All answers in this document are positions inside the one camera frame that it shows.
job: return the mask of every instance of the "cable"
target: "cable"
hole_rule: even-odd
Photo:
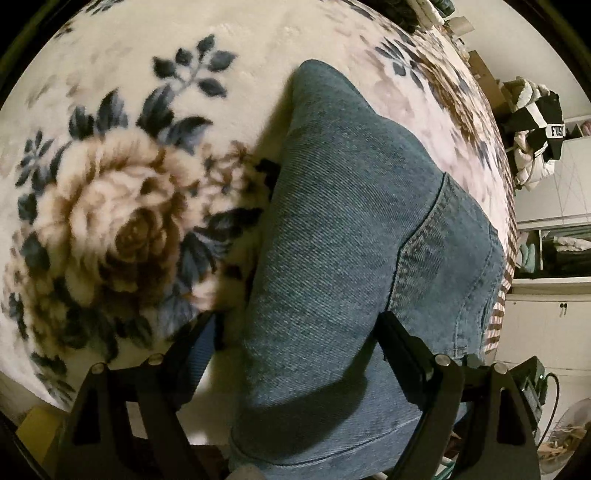
[[[538,443],[538,448],[540,448],[540,445],[542,445],[544,438],[546,437],[546,434],[548,433],[548,430],[550,430],[550,425],[552,425],[552,421],[554,420],[554,415],[556,415],[556,409],[558,408],[558,400],[560,398],[560,382],[558,381],[558,377],[556,375],[554,375],[552,372],[550,372],[548,375],[546,375],[546,377],[544,379],[544,382],[546,384],[548,383],[548,377],[554,378],[554,381],[556,382],[556,401],[554,402],[554,409],[552,410],[552,415],[550,415],[550,419],[548,421],[548,426],[546,427],[544,434],[540,437],[540,442]]]

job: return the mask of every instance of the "floral blanket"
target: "floral blanket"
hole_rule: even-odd
[[[225,442],[290,75],[307,59],[343,72],[412,131],[511,258],[495,121],[437,31],[410,37],[355,0],[96,0],[44,46],[0,111],[4,373],[68,409],[91,365],[137,365],[216,310],[220,352],[194,412],[207,425],[186,430]]]

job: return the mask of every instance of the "cardboard box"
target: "cardboard box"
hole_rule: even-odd
[[[511,115],[511,109],[496,80],[476,50],[470,52],[470,71],[484,92],[492,113],[498,122],[506,121]]]

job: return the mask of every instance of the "jeans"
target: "jeans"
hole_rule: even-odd
[[[420,411],[372,337],[394,312],[434,353],[479,352],[504,253],[413,134],[310,60],[256,271],[233,466],[357,480],[393,466]]]

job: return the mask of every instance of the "back pocket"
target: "back pocket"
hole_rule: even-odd
[[[433,353],[475,353],[503,271],[496,229],[446,173],[430,213],[400,249],[388,310]]]

